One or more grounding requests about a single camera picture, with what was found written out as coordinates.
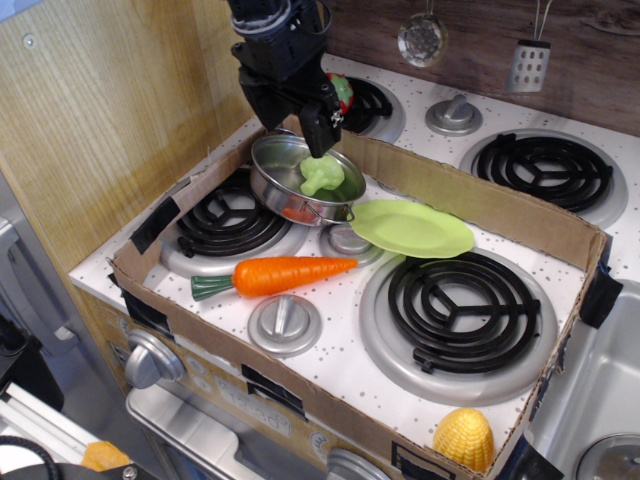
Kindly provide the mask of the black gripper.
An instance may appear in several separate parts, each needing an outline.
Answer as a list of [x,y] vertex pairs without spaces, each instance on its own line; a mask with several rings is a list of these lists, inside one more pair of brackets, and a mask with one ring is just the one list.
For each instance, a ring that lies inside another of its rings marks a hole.
[[343,113],[321,66],[328,26],[318,14],[287,14],[269,25],[243,24],[232,48],[239,83],[267,130],[297,114],[313,158],[341,140]]

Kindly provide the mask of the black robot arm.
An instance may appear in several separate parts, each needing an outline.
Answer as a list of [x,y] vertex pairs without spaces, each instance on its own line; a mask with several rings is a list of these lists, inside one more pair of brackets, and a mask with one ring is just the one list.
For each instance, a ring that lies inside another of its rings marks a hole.
[[238,0],[231,24],[242,37],[231,48],[239,83],[262,125],[273,130],[295,115],[311,155],[341,139],[343,114],[322,68],[332,13],[325,1]]

